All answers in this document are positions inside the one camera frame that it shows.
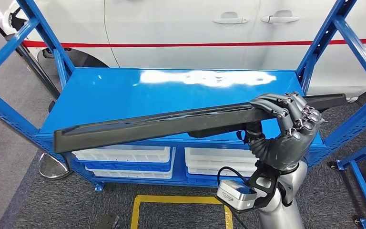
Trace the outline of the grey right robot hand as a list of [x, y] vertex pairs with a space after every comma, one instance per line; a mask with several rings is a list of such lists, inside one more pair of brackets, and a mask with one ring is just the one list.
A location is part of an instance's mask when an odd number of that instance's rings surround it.
[[280, 171], [293, 170], [305, 156], [322, 122], [321, 113], [298, 93], [263, 94], [250, 101], [273, 115], [280, 134], [267, 139], [260, 122], [247, 124], [244, 142], [262, 163]]

